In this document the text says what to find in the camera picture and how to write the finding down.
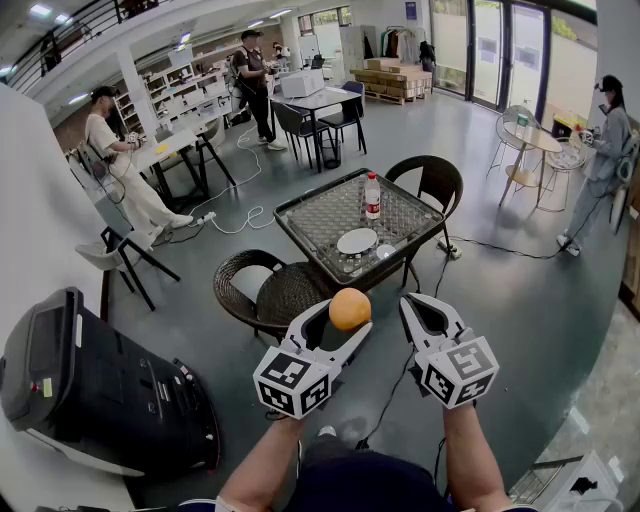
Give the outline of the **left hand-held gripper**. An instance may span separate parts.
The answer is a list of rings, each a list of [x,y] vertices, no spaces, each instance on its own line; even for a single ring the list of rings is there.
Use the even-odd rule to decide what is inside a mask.
[[[330,303],[317,303],[294,318],[282,344],[270,347],[255,369],[258,399],[269,409],[303,419],[323,408],[341,387],[342,367],[357,353],[373,323],[341,331],[329,322]]]

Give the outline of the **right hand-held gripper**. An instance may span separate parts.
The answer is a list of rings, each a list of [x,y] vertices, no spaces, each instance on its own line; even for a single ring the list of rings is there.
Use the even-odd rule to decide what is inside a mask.
[[[400,298],[407,341],[417,350],[420,386],[446,409],[470,404],[490,389],[500,366],[486,338],[476,336],[449,304],[426,294]],[[444,336],[432,347],[426,340]]]

